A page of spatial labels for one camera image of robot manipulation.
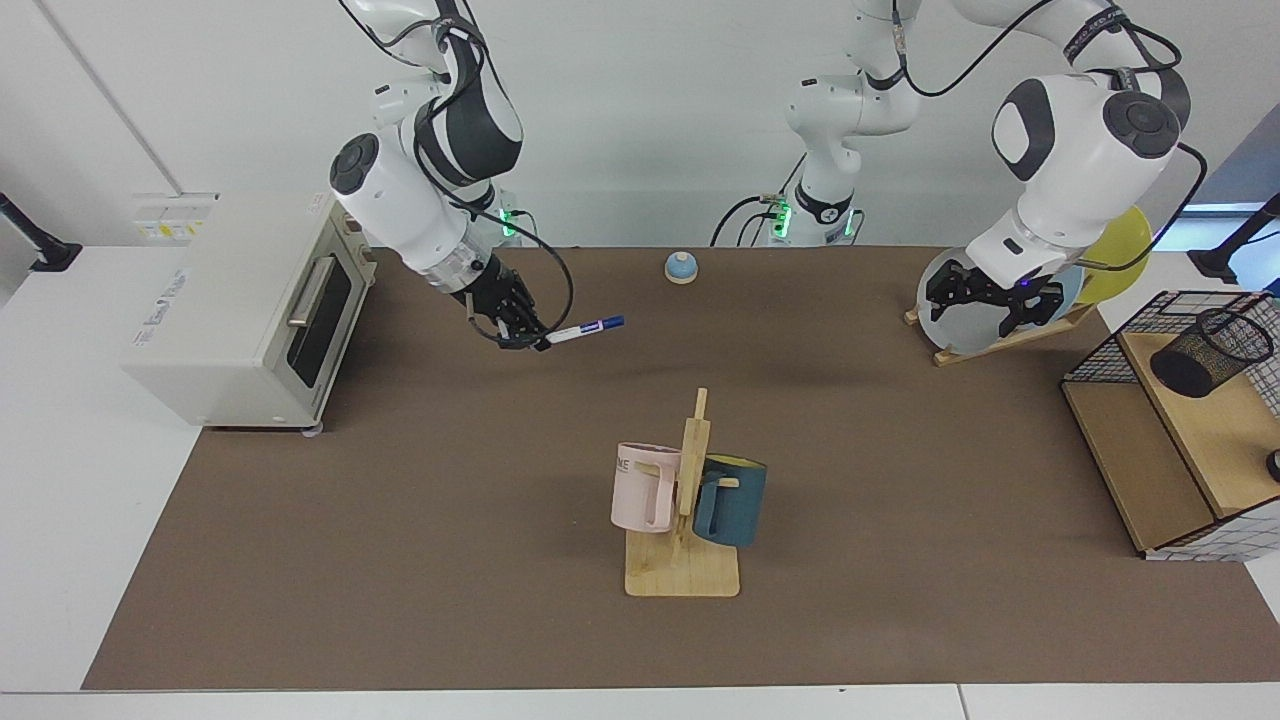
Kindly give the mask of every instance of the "oven door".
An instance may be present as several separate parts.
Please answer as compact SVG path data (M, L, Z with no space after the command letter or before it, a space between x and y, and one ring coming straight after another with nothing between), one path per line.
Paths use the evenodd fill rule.
M302 292L285 323L288 334L276 377L315 418L329 396L367 286L347 246L326 228Z

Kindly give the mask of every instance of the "black stand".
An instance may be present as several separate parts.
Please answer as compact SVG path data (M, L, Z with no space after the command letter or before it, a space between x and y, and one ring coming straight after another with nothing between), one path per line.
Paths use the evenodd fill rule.
M3 192L0 192L0 215L8 218L14 227L22 231L22 234L27 236L27 241L36 249L37 259L31 265L33 273L60 273L70 268L72 261L83 250L82 245L63 242L40 229L40 225L31 222L31 218Z
M1235 272L1231 270L1231 256L1277 217L1280 217L1280 195L1272 197L1252 218L1244 220L1240 229L1231 233L1231 237L1222 241L1222 245L1213 250L1192 250L1187 252L1187 256L1206 278L1219 278L1224 283L1235 284L1236 277Z

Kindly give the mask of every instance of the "white table surface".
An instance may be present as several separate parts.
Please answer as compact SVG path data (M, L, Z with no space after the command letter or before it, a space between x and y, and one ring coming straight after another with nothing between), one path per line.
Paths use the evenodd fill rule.
M116 366L183 252L87 249L0 307L0 719L1280 716L1280 684L78 693L198 436ZM1116 327L1158 290L1224 287L1180 254L1156 255L1103 318ZM1280 557L1249 569L1280 611Z

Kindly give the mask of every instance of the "brown table mat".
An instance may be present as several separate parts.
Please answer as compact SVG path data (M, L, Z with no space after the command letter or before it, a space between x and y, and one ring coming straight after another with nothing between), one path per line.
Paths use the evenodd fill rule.
M383 255L315 439L206 432L86 689L1280 680L1235 564L1137 559L1057 380L1105 336L936 369L902 324L933 250L568 250L573 320L475 337ZM561 281L509 252L544 318ZM730 601L622 592L620 441L769 465Z

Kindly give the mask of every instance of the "marker pen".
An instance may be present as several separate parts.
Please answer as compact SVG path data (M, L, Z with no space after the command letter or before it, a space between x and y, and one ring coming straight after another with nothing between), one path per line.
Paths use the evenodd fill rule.
M585 325L579 325L576 328L568 328L563 331L556 331L547 336L547 341L552 345L566 342L570 340L577 340L580 337L586 337L589 334L603 333L604 331L612 331L613 328L621 328L626 320L622 315L614 315L612 318L605 318L603 320L596 320L594 323L588 323Z

